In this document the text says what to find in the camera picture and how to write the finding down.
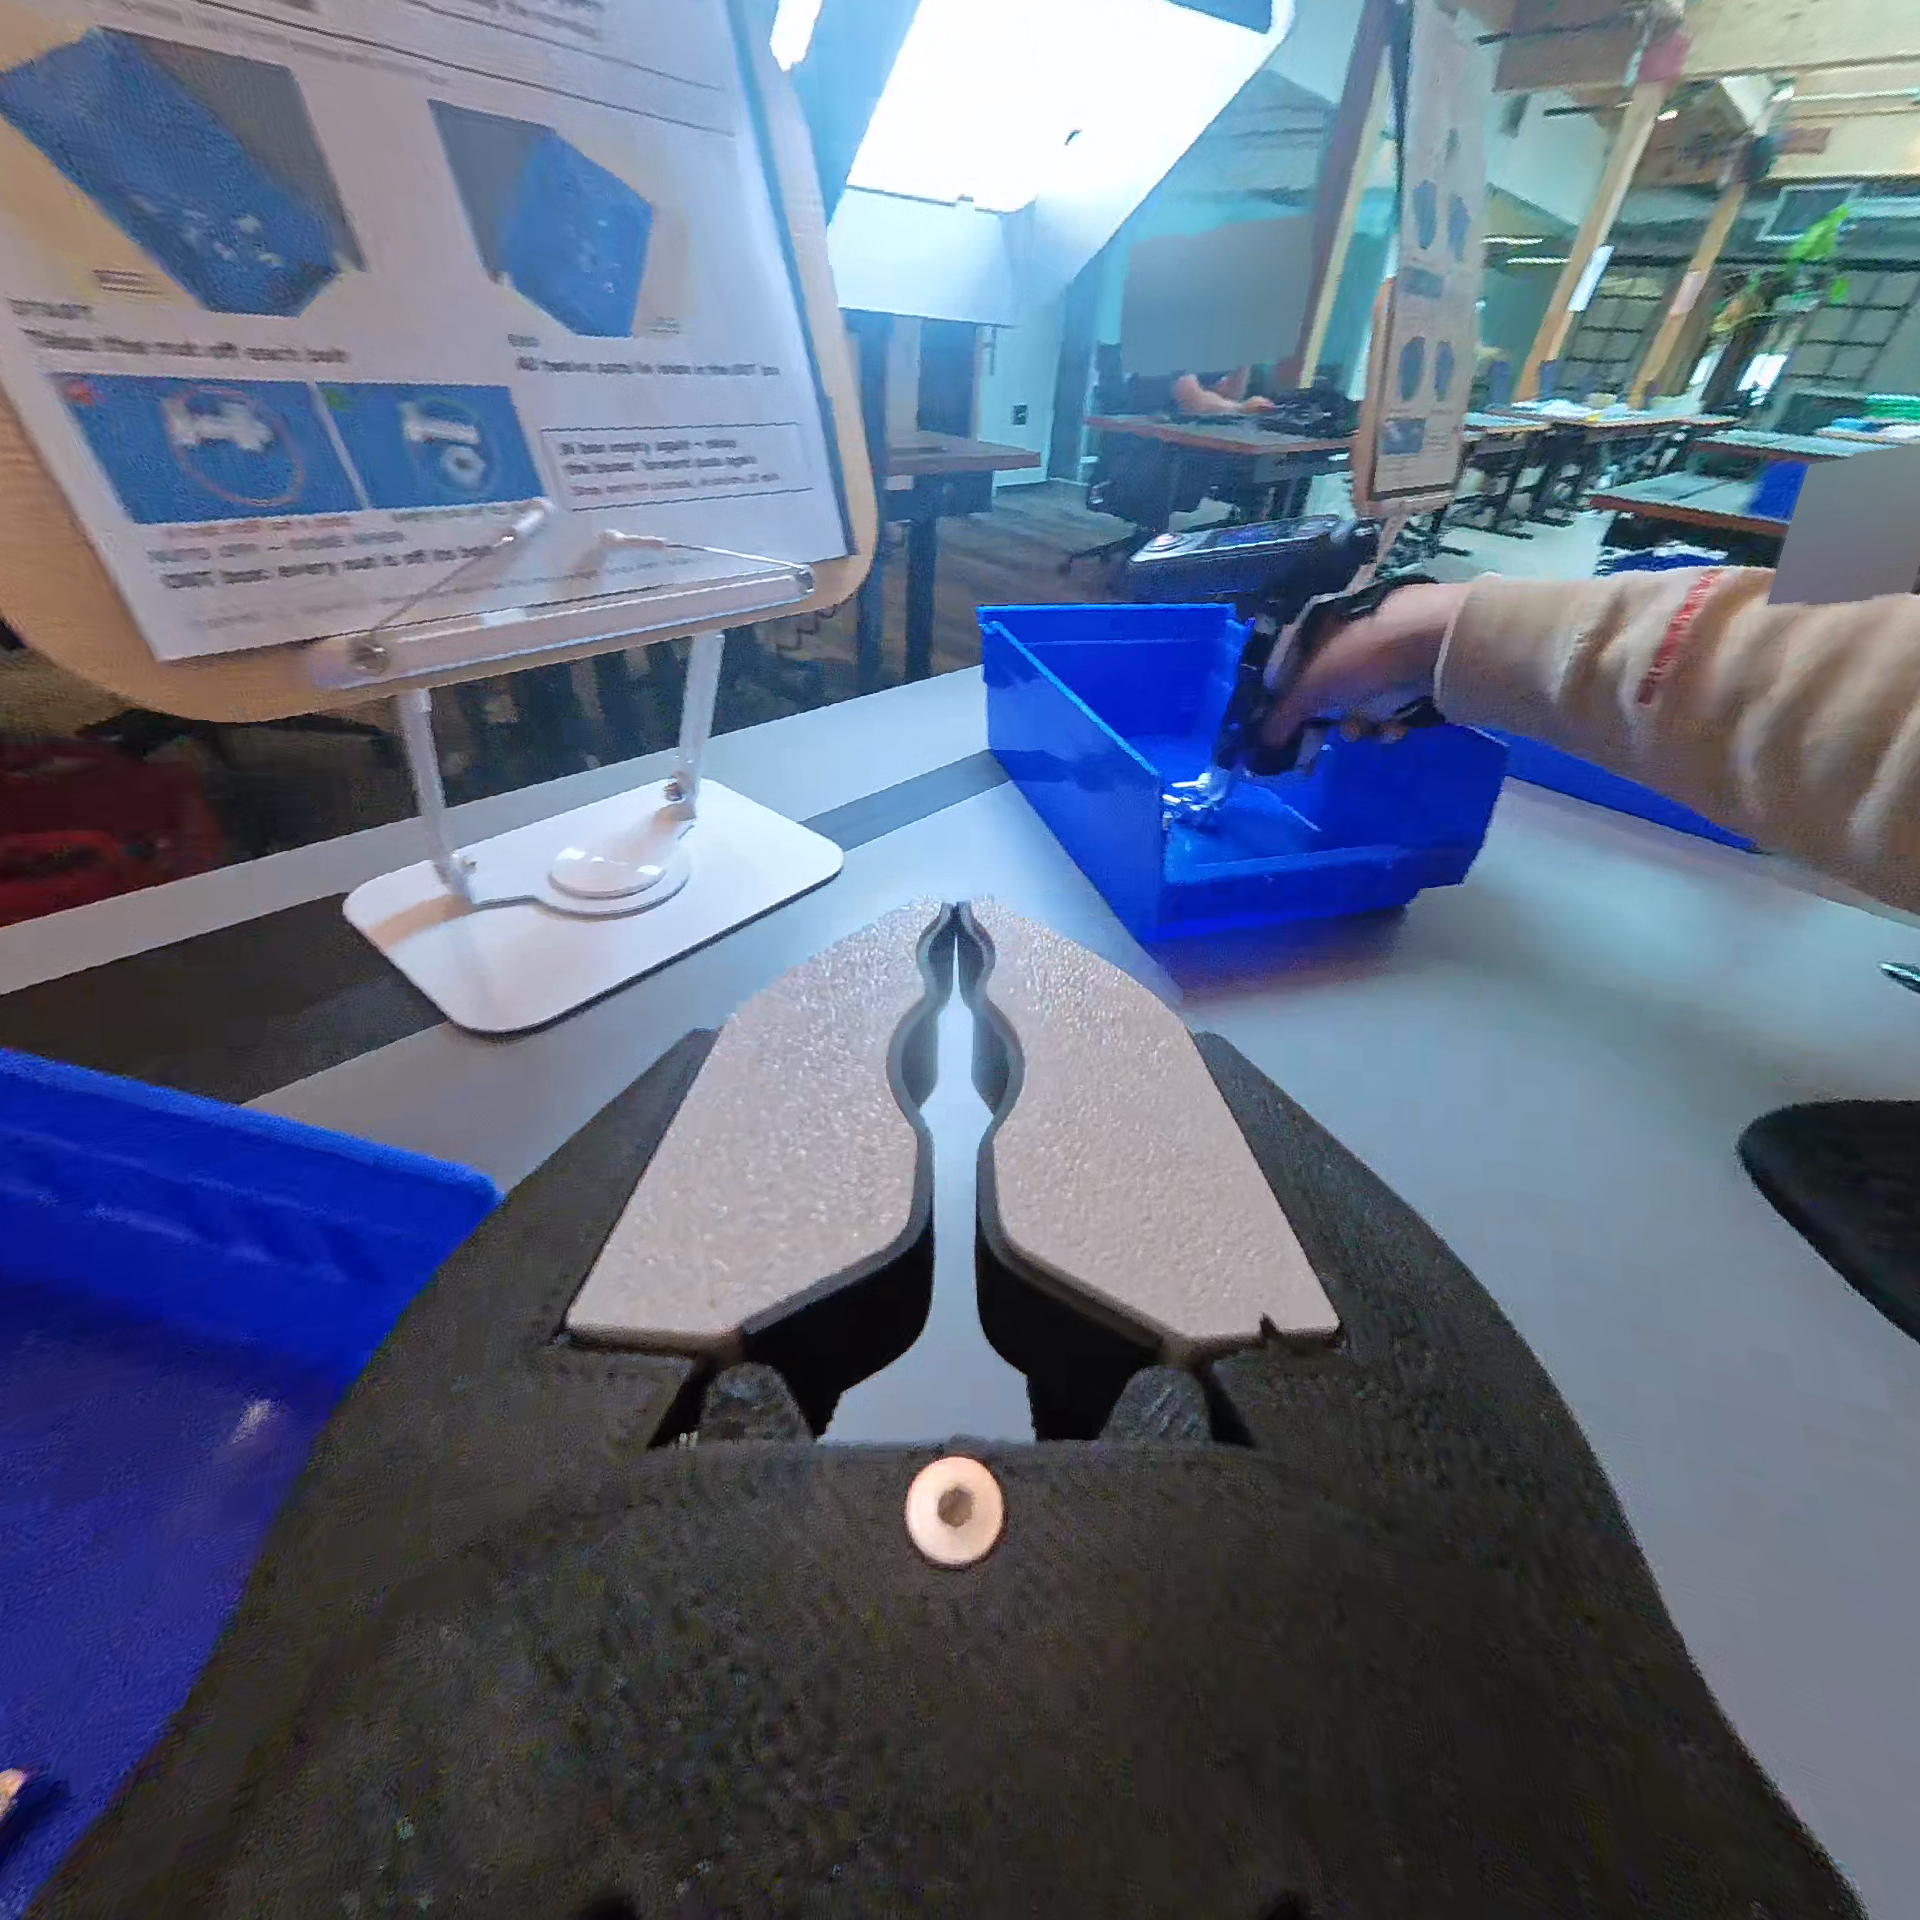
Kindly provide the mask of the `red bag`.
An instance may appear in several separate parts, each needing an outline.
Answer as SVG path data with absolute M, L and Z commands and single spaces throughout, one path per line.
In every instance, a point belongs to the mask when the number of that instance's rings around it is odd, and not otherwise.
M 216 870 L 227 836 L 192 765 L 79 739 L 2 748 L 2 926 Z

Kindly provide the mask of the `cardboard sign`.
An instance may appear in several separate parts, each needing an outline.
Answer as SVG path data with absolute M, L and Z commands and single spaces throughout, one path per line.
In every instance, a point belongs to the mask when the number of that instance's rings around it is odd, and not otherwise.
M 1445 504 L 1464 453 L 1491 117 L 1491 59 L 1448 5 L 1393 5 L 1387 38 L 1395 235 L 1351 450 L 1355 514 Z

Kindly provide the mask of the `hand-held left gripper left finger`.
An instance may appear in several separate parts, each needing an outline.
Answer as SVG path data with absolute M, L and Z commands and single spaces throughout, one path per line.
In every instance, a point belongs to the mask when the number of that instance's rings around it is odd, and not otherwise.
M 733 1357 L 905 1258 L 929 1222 L 922 1106 L 952 908 L 913 898 L 744 998 L 634 1181 L 565 1330 Z

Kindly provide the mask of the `person's right forearm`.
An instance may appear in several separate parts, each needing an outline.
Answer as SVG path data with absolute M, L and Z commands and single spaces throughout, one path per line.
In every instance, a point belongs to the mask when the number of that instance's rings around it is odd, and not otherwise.
M 1917 599 L 1776 606 L 1769 589 L 1760 567 L 1481 580 L 1432 698 L 1914 915 Z

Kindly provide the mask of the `person's right hand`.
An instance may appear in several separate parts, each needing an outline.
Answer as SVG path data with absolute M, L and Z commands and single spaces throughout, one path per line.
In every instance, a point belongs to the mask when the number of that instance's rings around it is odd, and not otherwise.
M 1393 741 L 1432 704 L 1442 645 L 1466 583 L 1373 583 L 1338 606 L 1326 596 L 1285 629 L 1269 668 L 1259 751 L 1293 762 L 1296 735 L 1326 728 Z

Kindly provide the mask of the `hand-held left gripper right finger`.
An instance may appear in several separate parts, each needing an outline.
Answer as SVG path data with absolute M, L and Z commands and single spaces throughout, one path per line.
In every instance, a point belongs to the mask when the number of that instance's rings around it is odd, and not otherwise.
M 976 1222 L 1003 1269 L 1169 1362 L 1336 1339 L 1328 1286 L 1159 995 L 995 898 L 958 904 L 958 979 L 990 1116 Z

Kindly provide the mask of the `wooden desk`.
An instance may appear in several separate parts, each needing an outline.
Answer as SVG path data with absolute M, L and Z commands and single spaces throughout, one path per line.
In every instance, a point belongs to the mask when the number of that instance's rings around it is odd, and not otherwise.
M 1145 536 L 1201 502 L 1239 520 L 1305 514 L 1312 479 L 1351 463 L 1353 435 L 1305 437 L 1271 416 L 1095 416 L 1085 504 Z
M 879 453 L 875 468 L 875 535 L 869 578 L 855 596 L 855 683 L 862 694 L 881 686 L 885 536 L 903 528 L 903 679 L 931 671 L 938 528 L 992 508 L 1000 474 L 1031 474 L 1040 455 L 1029 448 L 937 432 L 917 432 Z

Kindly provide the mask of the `studio softbox light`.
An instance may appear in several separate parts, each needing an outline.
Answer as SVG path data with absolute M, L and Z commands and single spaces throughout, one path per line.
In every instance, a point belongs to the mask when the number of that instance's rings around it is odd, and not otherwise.
M 795 90 L 848 314 L 1054 304 L 1278 53 L 1287 3 L 749 5 Z

